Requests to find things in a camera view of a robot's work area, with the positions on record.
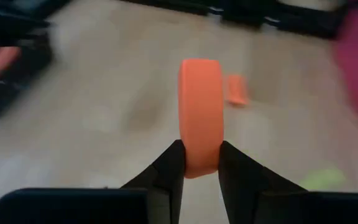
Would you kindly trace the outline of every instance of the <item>orange ring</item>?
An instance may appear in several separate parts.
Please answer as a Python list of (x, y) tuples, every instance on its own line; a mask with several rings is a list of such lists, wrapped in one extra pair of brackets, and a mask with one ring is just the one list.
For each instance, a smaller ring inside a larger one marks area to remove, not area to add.
[(178, 81), (180, 137), (186, 178), (216, 172), (223, 142), (223, 81), (219, 62), (187, 59)]

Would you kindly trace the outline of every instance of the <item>beige floor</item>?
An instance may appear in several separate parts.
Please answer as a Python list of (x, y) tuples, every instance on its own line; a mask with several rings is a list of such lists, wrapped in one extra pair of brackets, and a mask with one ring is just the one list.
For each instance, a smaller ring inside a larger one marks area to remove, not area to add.
[[(297, 183), (340, 169), (345, 181), (318, 190), (358, 192), (358, 117), (331, 43), (108, 0), (76, 0), (53, 20), (56, 64), (0, 119), (0, 196), (126, 183), (179, 138), (188, 57), (248, 79), (250, 106), (225, 110), (229, 142)], [(181, 223), (227, 223), (217, 175), (185, 181)]]

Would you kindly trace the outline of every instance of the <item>floor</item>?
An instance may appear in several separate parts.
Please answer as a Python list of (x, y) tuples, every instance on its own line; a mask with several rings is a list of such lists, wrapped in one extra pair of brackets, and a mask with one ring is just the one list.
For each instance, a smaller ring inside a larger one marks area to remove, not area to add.
[[(358, 117), (312, 37), (108, 0), (53, 19), (57, 61), (0, 119), (0, 196), (21, 187), (120, 187), (179, 138), (177, 72), (218, 59), (247, 78), (225, 139), (311, 190), (358, 192)], [(186, 180), (181, 223), (227, 223), (216, 174)]]

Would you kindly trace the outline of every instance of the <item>yellow-green object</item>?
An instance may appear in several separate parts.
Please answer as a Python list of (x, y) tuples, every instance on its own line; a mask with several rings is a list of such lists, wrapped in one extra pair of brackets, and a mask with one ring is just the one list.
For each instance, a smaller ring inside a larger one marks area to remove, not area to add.
[(346, 182), (343, 172), (337, 168), (318, 170), (300, 182), (307, 190), (330, 190)]

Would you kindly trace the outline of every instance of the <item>orange block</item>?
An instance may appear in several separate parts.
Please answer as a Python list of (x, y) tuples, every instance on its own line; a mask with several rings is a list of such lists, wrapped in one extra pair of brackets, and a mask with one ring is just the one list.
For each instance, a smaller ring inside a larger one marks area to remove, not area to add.
[(245, 79), (240, 75), (228, 75), (226, 83), (226, 100), (237, 106), (248, 105), (249, 98)]
[(186, 178), (216, 172), (223, 142), (223, 80), (219, 62), (187, 59), (178, 81), (180, 137)]

